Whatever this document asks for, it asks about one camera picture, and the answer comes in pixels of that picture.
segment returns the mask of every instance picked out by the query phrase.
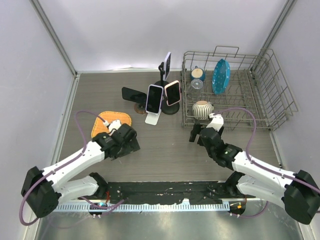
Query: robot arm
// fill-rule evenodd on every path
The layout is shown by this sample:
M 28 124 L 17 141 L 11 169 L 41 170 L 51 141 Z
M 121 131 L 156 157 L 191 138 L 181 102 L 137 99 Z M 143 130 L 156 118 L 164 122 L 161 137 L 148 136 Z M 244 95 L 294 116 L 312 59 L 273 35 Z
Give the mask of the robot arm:
M 60 203 L 82 196 L 102 198 L 106 194 L 108 183 L 98 173 L 93 172 L 79 180 L 69 180 L 104 159 L 114 160 L 140 149 L 136 138 L 137 132 L 129 125 L 121 125 L 119 120 L 115 120 L 108 125 L 108 129 L 109 134 L 98 133 L 86 145 L 85 152 L 82 153 L 80 149 L 57 164 L 42 170 L 35 166 L 27 172 L 21 191 L 22 196 L 25 196 L 36 181 L 51 171 L 54 172 L 45 178 L 26 199 L 38 218 L 50 214 Z M 82 155 L 77 160 L 55 172 L 59 166 L 80 154 Z
M 230 183 L 227 190 L 272 202 L 285 209 L 296 221 L 309 224 L 320 207 L 320 195 L 284 175 L 302 180 L 318 189 L 312 176 L 303 170 L 294 173 L 274 167 L 250 155 L 251 160 L 257 163 L 254 164 L 245 151 L 224 143 L 221 139 L 223 117 L 219 114 L 211 114 L 209 117 L 212 121 L 206 128 L 193 128 L 190 142 L 199 133 L 198 143 L 205 147 L 209 157 L 219 166 L 235 171 L 226 181 Z

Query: white phone stand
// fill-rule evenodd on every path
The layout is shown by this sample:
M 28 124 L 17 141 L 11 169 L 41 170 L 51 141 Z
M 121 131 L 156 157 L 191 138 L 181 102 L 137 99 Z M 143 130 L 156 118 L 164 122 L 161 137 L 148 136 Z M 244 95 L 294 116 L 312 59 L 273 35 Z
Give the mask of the white phone stand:
M 157 125 L 158 119 L 160 117 L 160 113 L 161 113 L 161 110 L 159 111 L 158 114 L 148 112 L 144 122 L 146 124 L 150 124 L 150 125 L 154 125 L 154 126 Z

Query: metal wire rack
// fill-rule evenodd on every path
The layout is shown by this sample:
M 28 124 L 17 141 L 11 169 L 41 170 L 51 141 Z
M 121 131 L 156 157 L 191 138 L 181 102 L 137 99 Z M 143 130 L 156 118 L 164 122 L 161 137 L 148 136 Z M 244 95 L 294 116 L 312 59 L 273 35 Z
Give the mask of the metal wire rack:
M 193 126 L 195 122 L 208 124 L 209 120 L 196 120 L 192 113 L 195 103 L 188 98 L 190 72 L 198 66 L 206 72 L 201 100 L 214 106 L 214 112 L 231 107 L 242 107 L 251 111 L 257 127 L 275 130 L 289 116 L 298 111 L 293 93 L 272 49 L 261 49 L 261 55 L 240 54 L 239 47 L 216 46 L 214 52 L 187 51 L 182 62 L 182 125 Z M 230 64 L 231 74 L 225 92 L 215 95 L 212 91 L 213 69 L 220 59 Z M 250 128 L 251 117 L 241 110 L 224 112 L 224 126 Z

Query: blue mug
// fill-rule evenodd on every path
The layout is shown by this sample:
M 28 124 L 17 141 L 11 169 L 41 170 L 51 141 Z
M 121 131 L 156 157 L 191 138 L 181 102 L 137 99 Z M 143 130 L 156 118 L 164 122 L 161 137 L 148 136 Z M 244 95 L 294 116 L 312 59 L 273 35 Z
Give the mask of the blue mug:
M 191 81 L 193 79 L 200 79 L 203 82 L 206 79 L 206 72 L 202 68 L 195 66 L 195 69 L 190 72 L 190 78 Z

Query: glass cup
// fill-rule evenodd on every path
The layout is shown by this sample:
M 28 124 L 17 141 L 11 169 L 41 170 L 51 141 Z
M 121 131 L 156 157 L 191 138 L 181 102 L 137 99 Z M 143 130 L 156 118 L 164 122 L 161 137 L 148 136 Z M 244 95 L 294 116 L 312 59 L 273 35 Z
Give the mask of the glass cup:
M 186 95 L 192 102 L 196 103 L 201 100 L 203 89 L 204 82 L 198 78 L 193 79 L 187 89 Z

